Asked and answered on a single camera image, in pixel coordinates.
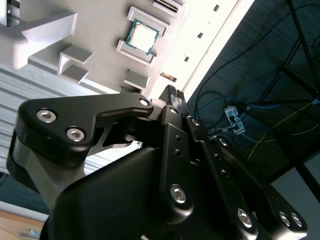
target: power strip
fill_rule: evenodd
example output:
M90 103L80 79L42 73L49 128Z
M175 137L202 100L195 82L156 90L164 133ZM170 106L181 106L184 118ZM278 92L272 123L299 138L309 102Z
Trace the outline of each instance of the power strip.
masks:
M224 112L230 125L234 126L234 134L241 134L246 131L241 119L238 117L239 113L236 106L228 106L224 109Z

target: black frame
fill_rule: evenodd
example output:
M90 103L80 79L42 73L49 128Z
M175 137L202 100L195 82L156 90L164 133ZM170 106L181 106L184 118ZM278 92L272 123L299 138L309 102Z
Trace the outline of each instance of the black frame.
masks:
M299 23L298 16L296 14L296 10L292 3L292 0L287 0L287 4L289 6L290 12L292 14L293 22L296 27L298 38L294 43L290 53L288 54L287 58L285 59L283 65L280 67L279 71L276 73L273 80L267 86L267 88L262 93L258 102L251 102L251 104L263 106L263 105L282 105L282 104L298 104L298 103L312 103L316 105L319 103L319 91L320 91L320 78L317 75L316 68L314 66L313 60L311 58L308 44L306 42L304 33ZM302 46L305 58L308 62L308 66L310 68L313 81L315 83L316 89L308 85L305 81L303 81L300 77L296 76L288 69L288 65L291 63L292 59L294 58L297 50L299 47ZM309 99L295 99L295 100L279 100L279 101L264 101L271 90L275 87L276 83L280 79L282 74L287 75L290 77L295 83L297 83L300 87L302 87L305 91L307 91L311 98ZM316 153L319 152L319 141L320 138L311 146L309 146L303 153L297 155L294 152L294 149L289 145L288 139L289 135L283 136L283 133L275 132L276 140L279 143L281 149L287 155L289 162L274 172L272 175L268 177L268 182L272 183L286 172L291 170L292 168L296 168L304 182L307 184L313 195L317 198L320 202L320 184L315 180L314 176L310 173L310 171L305 166L305 163L312 158Z
M264 92L262 93L261 97L257 102L251 102L251 104L258 105L258 106L263 106L263 105L276 105L276 104L298 104L298 103L311 103L313 100L318 100L319 99L319 92L320 92L320 78L317 75L316 68L314 66L313 60L310 55L310 51L308 48L308 44L306 41L306 38L304 36L304 33L302 31L302 28L299 23L299 19L296 13L296 10L294 8L294 5L292 3L292 0L287 0L290 12L292 14L293 22L295 25L295 28L298 33L298 38L296 42L294 43L291 51L289 52L287 58L285 59L283 65L279 68L278 72L274 76L273 80L270 82L270 84L266 87ZM291 63L292 59L296 55L299 47L302 46L305 58L308 62L308 66L310 68L311 74L313 81L315 83L316 89L308 85L305 81L303 81L300 77L296 76L294 73L292 73L289 69L288 66ZM306 90L310 95L311 98L309 99L295 99L295 100L279 100L279 101L264 101L268 94L271 92L271 90L275 87L276 83L280 79L280 76L282 74L287 75L290 77L295 83L297 83L300 87L302 87L304 90Z

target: ribbed metal surface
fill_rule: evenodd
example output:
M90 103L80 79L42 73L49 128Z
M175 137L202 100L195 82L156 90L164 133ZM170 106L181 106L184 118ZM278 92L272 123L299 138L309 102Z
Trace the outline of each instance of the ribbed metal surface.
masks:
M20 70L0 65L0 171L8 173L6 161L20 104L30 99L97 94L30 64ZM85 173L90 174L138 147L135 142L130 147L90 156L86 159Z

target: yellow cable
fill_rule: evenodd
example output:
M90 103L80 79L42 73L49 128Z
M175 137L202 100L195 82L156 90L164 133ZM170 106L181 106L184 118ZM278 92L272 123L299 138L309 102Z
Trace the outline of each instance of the yellow cable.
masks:
M274 129L276 126L278 126L279 124L282 124L284 121L288 120L289 118L291 118L293 115L297 114L298 112L302 111L303 109L309 107L311 105L311 103L305 105L304 107L300 108L298 111L295 111L294 113L290 114L289 116L287 116L286 118L282 119L281 121L279 121L278 123L276 123L272 129ZM263 141L263 139L267 136L267 134L264 134L261 139L256 143L256 145L253 147L248 160L251 158L252 154L254 153L254 151L256 150L256 148L258 147L258 145Z

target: wooden floor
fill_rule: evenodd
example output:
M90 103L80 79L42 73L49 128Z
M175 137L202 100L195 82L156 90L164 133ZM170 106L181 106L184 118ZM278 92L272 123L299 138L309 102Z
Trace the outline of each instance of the wooden floor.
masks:
M320 4L319 1L293 1L295 7L305 4ZM211 66L204 80L214 73L220 66L241 54L244 50L255 43L269 29L271 29L278 20L290 12L285 0L255 0L251 9L248 11L231 39L228 41L215 63ZM320 7L307 6L297 11L301 27L305 34L306 41L309 45L314 42L320 42ZM258 101L262 93L269 85L277 70L281 67L298 38L293 19L288 16L282 21L264 40L257 46L241 56L239 59L228 64L220 70L205 85L202 93L206 91L217 91L224 96L238 97L249 102ZM320 76L320 46L310 47L310 53ZM308 84L315 86L302 47L299 48L293 58L289 68L292 72L302 77ZM198 90L193 94L188 102L188 107L193 113L196 95ZM199 106L220 98L215 94L205 95ZM311 96L300 86L294 83L290 78L282 76L274 89L265 99L266 101L277 100L296 100L309 99ZM228 104L237 103L236 101L227 101ZM294 108L301 108L305 104L292 104ZM223 114L225 104L223 101L217 102L210 107L204 109L200 113L203 121L216 122ZM280 120L292 114L294 111L290 108L281 106L272 109L255 109L250 115L254 116L268 126L273 126ZM320 106L311 106L306 111L310 115L318 116L320 114ZM289 132L302 132L310 129L317 124L312 118L305 119L301 122L301 114L295 114L293 117L280 124L276 130ZM259 129L255 121L251 121L250 117L243 120L243 124L247 128L246 135L254 140L259 140L265 133L265 129ZM218 128L227 127L230 124L225 118ZM231 131L224 133L225 137L231 138ZM320 127L309 132L308 134L295 137L291 144L300 152L305 149L311 142L320 136ZM249 155L253 146L256 144L247 138L237 135L235 141L244 152ZM275 142L263 143L257 147L256 151L249 160L259 166L261 174L264 177L269 176L279 167L283 166L288 159L280 150Z
M1 240L39 239L44 223L0 211Z

